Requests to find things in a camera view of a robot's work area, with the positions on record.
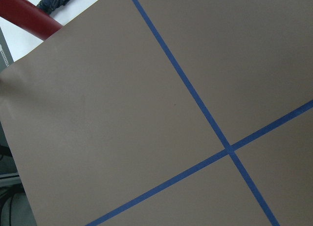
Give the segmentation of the red bottle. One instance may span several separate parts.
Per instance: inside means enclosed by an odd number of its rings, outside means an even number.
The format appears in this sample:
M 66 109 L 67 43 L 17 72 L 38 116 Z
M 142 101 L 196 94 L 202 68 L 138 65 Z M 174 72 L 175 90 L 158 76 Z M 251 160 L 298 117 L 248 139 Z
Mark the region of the red bottle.
M 0 0 L 0 17 L 43 41 L 63 27 L 28 0 Z

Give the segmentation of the dark blue folded umbrella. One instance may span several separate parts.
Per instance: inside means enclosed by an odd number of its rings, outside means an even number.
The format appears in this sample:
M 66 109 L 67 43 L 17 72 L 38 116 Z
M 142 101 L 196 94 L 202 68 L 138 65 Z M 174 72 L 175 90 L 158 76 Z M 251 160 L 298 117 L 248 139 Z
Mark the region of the dark blue folded umbrella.
M 50 15 L 59 7 L 65 6 L 69 1 L 70 0 L 40 0 L 36 7 Z

